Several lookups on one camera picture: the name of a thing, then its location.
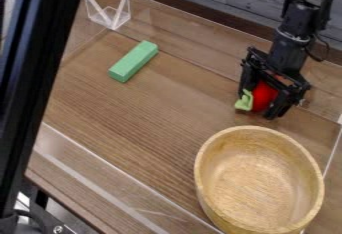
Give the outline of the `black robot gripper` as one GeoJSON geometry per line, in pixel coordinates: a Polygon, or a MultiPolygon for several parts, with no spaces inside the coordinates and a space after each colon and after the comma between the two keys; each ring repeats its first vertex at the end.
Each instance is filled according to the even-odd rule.
{"type": "Polygon", "coordinates": [[[267,105],[263,117],[274,120],[282,117],[289,109],[301,103],[311,85],[301,74],[301,69],[282,70],[269,60],[269,54],[255,47],[247,48],[247,56],[242,60],[242,74],[238,95],[243,90],[251,92],[259,81],[266,82],[271,89],[271,102],[267,105]]]}

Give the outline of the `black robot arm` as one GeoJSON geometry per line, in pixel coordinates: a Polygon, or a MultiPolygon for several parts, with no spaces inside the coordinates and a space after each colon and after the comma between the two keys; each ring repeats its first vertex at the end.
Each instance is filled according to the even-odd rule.
{"type": "Polygon", "coordinates": [[[262,112],[269,120],[282,117],[311,89],[301,70],[307,59],[323,60],[313,54],[313,46],[330,21],[333,1],[285,0],[270,50],[247,49],[238,96],[253,103],[249,109],[262,112]]]}

